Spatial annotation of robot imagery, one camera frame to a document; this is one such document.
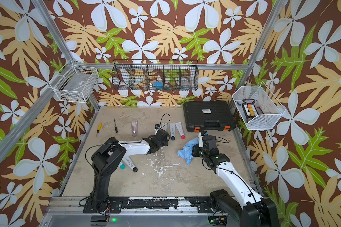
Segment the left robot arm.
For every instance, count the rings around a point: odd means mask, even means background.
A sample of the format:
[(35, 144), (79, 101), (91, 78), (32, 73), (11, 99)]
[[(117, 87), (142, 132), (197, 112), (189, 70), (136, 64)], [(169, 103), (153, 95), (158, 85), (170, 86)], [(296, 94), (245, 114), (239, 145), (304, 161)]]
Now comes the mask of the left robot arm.
[(168, 146), (171, 136), (163, 129), (139, 141), (119, 141), (114, 137), (102, 144), (91, 157), (94, 170), (93, 190), (86, 200), (84, 213), (103, 213), (109, 207), (111, 175), (122, 160), (133, 155), (149, 155)]

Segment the pink cap toothpaste tube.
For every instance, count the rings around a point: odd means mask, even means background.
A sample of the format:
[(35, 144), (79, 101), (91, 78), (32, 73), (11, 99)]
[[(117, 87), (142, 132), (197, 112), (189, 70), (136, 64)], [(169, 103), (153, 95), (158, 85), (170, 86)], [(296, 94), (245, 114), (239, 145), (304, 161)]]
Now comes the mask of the pink cap toothpaste tube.
[(177, 122), (176, 124), (176, 128), (178, 130), (178, 133), (180, 134), (180, 137), (182, 140), (185, 139), (185, 134), (184, 134), (184, 130), (183, 130), (183, 126), (181, 122)]

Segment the orange cap toothpaste tube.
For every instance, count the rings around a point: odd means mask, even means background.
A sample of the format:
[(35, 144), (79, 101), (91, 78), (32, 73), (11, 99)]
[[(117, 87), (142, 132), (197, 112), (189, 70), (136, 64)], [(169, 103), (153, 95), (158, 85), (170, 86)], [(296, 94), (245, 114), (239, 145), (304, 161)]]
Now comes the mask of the orange cap toothpaste tube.
[(168, 129), (168, 125), (169, 125), (168, 123), (162, 123), (161, 124), (161, 129), (164, 130), (164, 131), (168, 131), (167, 130)]

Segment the blue microfiber cloth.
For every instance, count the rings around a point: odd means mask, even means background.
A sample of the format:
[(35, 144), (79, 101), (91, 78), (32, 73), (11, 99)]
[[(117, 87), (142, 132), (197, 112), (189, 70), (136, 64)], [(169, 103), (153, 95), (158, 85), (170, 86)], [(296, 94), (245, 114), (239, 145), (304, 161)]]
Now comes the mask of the blue microfiber cloth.
[(184, 145), (183, 149), (177, 151), (177, 154), (186, 161), (187, 165), (190, 165), (191, 160), (194, 158), (192, 151), (195, 145), (199, 145), (199, 138), (190, 140)]

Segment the dark cap toothpaste tube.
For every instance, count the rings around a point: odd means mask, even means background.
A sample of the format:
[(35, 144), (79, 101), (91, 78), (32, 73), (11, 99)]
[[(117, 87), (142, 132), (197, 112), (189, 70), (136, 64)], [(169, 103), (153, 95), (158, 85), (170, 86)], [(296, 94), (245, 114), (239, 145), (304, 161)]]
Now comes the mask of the dark cap toothpaste tube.
[(169, 123), (170, 126), (170, 139), (172, 141), (175, 140), (175, 129), (176, 129), (176, 124), (175, 123)]

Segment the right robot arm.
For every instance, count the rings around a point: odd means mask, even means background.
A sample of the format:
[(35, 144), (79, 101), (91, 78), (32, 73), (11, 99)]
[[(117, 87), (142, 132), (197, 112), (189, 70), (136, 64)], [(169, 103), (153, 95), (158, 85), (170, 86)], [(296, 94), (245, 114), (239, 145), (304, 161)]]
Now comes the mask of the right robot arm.
[(216, 136), (206, 131), (199, 133), (199, 144), (192, 149), (192, 156), (202, 158), (202, 164), (217, 174), (229, 187), (210, 194), (213, 210), (227, 213), (241, 227), (279, 227), (276, 204), (269, 197), (262, 197), (239, 175), (230, 159), (219, 152)]

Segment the clear pink tube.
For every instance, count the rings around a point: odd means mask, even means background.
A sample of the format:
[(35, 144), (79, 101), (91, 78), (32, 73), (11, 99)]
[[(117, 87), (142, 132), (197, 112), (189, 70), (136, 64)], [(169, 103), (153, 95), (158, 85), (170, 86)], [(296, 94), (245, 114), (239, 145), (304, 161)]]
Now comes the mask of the clear pink tube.
[(132, 130), (132, 136), (137, 137), (138, 135), (138, 121), (132, 121), (131, 122), (131, 130)]

